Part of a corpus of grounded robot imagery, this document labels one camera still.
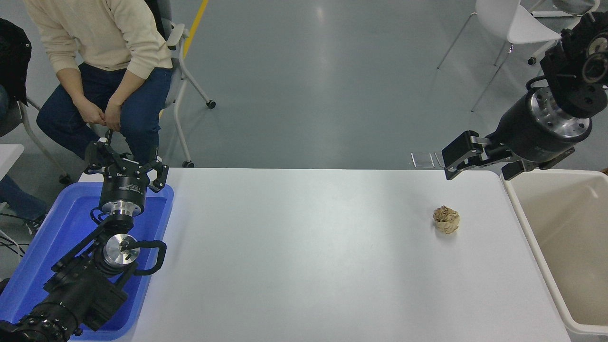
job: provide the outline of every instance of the beige sweater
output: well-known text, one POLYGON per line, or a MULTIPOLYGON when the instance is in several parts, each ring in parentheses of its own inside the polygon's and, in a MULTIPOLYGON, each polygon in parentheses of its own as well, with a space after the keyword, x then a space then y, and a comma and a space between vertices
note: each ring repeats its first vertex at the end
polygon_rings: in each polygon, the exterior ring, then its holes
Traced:
POLYGON ((75 57, 107 71, 125 69, 147 79, 171 68, 171 53, 143 0, 23 0, 38 26, 55 72, 78 69, 75 57))

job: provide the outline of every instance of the seated person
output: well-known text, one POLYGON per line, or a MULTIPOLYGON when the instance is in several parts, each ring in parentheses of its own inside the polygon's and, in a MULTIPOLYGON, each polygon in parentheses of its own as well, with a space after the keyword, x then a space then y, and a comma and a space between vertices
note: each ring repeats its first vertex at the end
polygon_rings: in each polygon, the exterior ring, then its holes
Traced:
MULTIPOLYGON (((0 124, 6 118, 10 101, 26 101, 26 72, 31 47, 25 32, 0 18, 0 124)), ((46 203, 25 193, 9 177, 0 180, 0 202, 26 220, 31 231, 37 231, 46 214, 46 203)))
POLYGON ((138 0, 24 0, 60 85, 38 114, 40 129, 81 159, 98 136, 124 135, 134 160, 156 157, 159 112, 171 83, 171 53, 150 8, 138 0), (76 65, 78 50, 84 63, 76 65))

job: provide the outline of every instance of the beige bin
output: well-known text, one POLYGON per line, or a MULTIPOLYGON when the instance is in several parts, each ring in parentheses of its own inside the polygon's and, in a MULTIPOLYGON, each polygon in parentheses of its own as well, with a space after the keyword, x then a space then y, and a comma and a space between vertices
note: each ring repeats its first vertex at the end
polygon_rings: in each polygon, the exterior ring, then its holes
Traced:
POLYGON ((535 170, 504 184, 570 338, 608 341, 608 176, 535 170))

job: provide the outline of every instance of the gray floor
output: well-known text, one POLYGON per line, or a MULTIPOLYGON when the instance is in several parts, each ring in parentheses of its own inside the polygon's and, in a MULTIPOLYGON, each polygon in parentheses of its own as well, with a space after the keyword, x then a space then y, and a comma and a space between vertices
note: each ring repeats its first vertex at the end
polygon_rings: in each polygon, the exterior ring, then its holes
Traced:
MULTIPOLYGON (((189 26, 199 0, 173 0, 175 21, 189 26)), ((502 41, 473 19, 442 68, 436 66, 473 11, 473 0, 209 1, 187 55, 192 74, 218 106, 208 110, 187 91, 182 121, 197 167, 412 169, 410 153, 440 151, 462 131, 494 131, 525 93, 538 66, 526 60, 542 44, 516 46, 474 113, 496 70, 502 41)), ((522 1, 529 7, 532 1, 522 1)), ((28 92, 38 102, 57 85, 35 26, 21 2, 2 5, 33 45, 28 92)), ((559 30, 563 19, 544 19, 559 30)), ((30 110, 30 120, 36 111, 30 110)), ((563 169, 608 167, 608 117, 561 162, 563 169)), ((171 167, 184 160, 172 110, 161 119, 160 154, 171 167)), ((76 180, 84 167, 35 127, 76 180)), ((19 127, 1 140, 26 147, 9 174, 51 205, 62 185, 58 171, 19 127)), ((0 227, 30 237, 14 220, 0 227)), ((0 278, 16 259, 0 250, 0 278)))

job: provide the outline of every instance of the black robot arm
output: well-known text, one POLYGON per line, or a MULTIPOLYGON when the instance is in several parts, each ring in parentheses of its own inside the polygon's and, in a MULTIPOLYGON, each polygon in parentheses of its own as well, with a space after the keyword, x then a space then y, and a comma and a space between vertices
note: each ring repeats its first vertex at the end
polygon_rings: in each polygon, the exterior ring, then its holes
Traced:
POLYGON ((550 169, 574 152, 591 133, 591 117, 608 104, 608 12, 588 13, 541 60, 544 76, 500 119, 496 131, 481 138, 466 131, 442 150, 446 178, 507 162, 510 180, 535 168, 550 169), (546 79, 548 87, 533 88, 546 79))
POLYGON ((0 342, 66 342, 82 333, 81 324, 98 330, 127 299, 122 290, 131 276, 147 276, 163 264, 167 246, 162 241, 136 241, 128 235, 133 217, 145 208, 146 188, 165 186, 168 167, 158 158, 140 165, 117 154, 102 138, 87 149, 86 173, 104 176, 99 207, 107 217, 52 268, 44 284, 49 295, 17 323, 0 321, 0 342), (147 173, 155 170, 150 183, 147 173), (157 248, 156 264, 138 270, 141 248, 157 248), (114 282, 110 278, 119 276, 114 282))

